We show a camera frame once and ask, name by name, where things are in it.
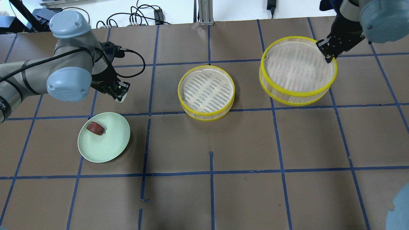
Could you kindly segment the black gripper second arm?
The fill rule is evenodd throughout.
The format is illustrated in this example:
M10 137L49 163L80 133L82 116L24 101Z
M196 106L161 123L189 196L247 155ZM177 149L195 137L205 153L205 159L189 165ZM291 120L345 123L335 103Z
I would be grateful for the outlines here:
M110 95L118 103L124 102L130 83L121 81L111 64L102 72L91 74L91 77L91 87L102 94Z

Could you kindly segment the black gripper first arm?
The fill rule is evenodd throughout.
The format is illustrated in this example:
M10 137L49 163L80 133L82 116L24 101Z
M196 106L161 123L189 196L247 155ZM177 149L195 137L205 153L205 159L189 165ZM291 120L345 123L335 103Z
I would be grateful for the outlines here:
M335 18L327 38L317 41L316 46L330 64L338 54L351 50L363 40L363 29L358 21Z

